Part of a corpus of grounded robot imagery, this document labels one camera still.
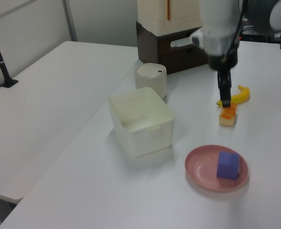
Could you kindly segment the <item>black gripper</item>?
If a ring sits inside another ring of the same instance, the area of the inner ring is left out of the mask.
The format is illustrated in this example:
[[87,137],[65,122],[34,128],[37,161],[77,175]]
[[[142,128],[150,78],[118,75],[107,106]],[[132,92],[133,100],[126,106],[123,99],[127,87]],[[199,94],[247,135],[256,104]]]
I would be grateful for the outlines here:
[[209,67],[213,70],[218,71],[218,89],[220,92],[222,107],[231,106],[231,72],[229,69],[233,68],[237,64],[237,62],[237,51],[232,51],[226,56],[208,55]]

